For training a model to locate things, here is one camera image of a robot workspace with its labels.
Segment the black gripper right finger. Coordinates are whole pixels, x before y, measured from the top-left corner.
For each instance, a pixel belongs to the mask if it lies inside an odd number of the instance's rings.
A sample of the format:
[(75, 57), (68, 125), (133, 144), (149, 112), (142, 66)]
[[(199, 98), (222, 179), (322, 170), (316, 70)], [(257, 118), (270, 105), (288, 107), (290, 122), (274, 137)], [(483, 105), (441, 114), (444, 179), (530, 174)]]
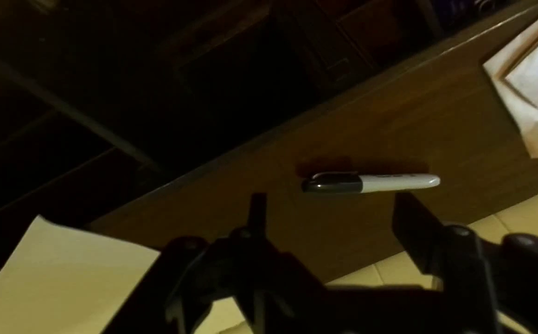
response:
[(538, 235), (487, 240), (467, 224), (444, 224), (413, 192), (396, 194), (394, 233), (416, 266), (442, 281), (452, 334), (504, 334), (498, 313), (538, 334)]

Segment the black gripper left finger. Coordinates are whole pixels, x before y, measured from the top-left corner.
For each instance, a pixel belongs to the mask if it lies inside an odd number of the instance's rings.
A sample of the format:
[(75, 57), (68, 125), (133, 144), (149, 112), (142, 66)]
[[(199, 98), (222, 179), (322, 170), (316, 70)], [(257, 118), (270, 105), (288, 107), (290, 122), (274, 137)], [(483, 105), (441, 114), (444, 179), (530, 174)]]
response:
[(196, 334), (220, 298), (233, 296), (255, 334), (318, 334), (320, 279), (266, 235), (268, 194), (255, 192), (248, 222), (214, 242), (179, 237), (162, 261), (164, 322)]

